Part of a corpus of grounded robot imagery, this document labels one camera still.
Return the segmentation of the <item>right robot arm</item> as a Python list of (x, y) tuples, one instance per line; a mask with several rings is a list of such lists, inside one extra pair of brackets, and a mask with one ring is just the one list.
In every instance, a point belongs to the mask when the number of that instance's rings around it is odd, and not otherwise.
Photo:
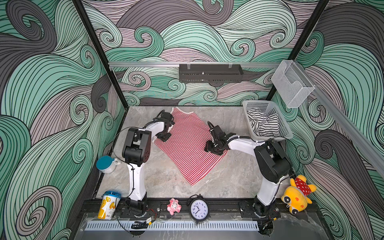
[(206, 142), (204, 149), (205, 152), (219, 156), (229, 150), (240, 151), (256, 158), (263, 179), (254, 200), (254, 209), (260, 217), (268, 215), (281, 183), (292, 168), (291, 160), (275, 140), (256, 142), (246, 136), (224, 136), (221, 139), (214, 137)]

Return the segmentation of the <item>red white striped tank top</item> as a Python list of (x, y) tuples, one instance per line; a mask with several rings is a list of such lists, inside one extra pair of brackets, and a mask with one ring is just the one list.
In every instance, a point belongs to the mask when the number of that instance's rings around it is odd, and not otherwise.
[(212, 135), (207, 123), (196, 113), (173, 108), (171, 114), (175, 122), (170, 131), (171, 137), (166, 142), (157, 138), (154, 143), (193, 186), (224, 158), (227, 151), (221, 156), (205, 151), (206, 143), (212, 139)]

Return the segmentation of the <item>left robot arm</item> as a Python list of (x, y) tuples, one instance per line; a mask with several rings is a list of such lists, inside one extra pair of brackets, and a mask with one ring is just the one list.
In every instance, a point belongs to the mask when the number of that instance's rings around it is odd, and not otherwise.
[(152, 142), (166, 142), (172, 135), (170, 129), (174, 124), (173, 115), (162, 110), (143, 128), (128, 128), (122, 150), (122, 157), (129, 169), (131, 188), (126, 203), (137, 212), (147, 211), (144, 167), (150, 157)]

